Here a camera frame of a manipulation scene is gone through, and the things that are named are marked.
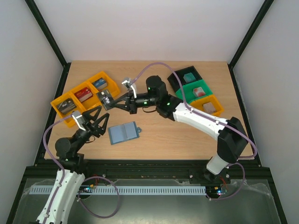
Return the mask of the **blue card holder wallet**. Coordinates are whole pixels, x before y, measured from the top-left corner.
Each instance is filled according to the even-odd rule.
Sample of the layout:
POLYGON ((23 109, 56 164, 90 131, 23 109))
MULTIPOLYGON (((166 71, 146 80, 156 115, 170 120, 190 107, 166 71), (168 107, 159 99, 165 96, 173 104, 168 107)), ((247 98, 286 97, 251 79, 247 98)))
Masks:
POLYGON ((137 139, 141 132, 142 129, 134 121, 108 128, 111 145, 137 139))

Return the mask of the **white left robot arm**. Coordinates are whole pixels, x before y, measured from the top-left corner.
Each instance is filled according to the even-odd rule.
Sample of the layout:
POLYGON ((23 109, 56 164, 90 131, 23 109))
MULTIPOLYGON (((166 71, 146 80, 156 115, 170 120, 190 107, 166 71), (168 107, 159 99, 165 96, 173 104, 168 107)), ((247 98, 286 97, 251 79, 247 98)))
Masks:
POLYGON ((71 210, 74 197, 85 180, 87 162, 79 150, 90 138, 99 138, 107 129, 109 113, 100 116, 102 107, 97 106, 83 113, 74 111, 70 115, 54 122, 43 134, 43 146, 51 159, 58 165, 57 175, 51 193, 44 208, 34 221, 36 224, 65 224, 71 210), (72 119, 78 126, 71 137, 60 138, 55 143, 56 154, 49 150, 46 136, 57 124, 72 119))

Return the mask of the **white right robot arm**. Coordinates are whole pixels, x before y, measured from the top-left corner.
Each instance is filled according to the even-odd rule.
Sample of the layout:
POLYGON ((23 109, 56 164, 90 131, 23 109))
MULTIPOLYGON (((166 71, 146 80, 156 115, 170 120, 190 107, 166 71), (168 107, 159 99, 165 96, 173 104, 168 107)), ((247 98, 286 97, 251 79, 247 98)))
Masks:
POLYGON ((209 160, 202 174, 207 182, 218 180, 225 167, 238 161, 248 143, 239 119, 219 118, 188 106, 183 100, 168 93, 166 84, 159 76, 146 79, 146 93, 136 93, 129 79, 124 80, 123 85, 128 88, 128 92, 110 101, 112 108, 135 114, 138 108, 155 106, 163 118, 188 124, 217 141, 217 153, 209 160))

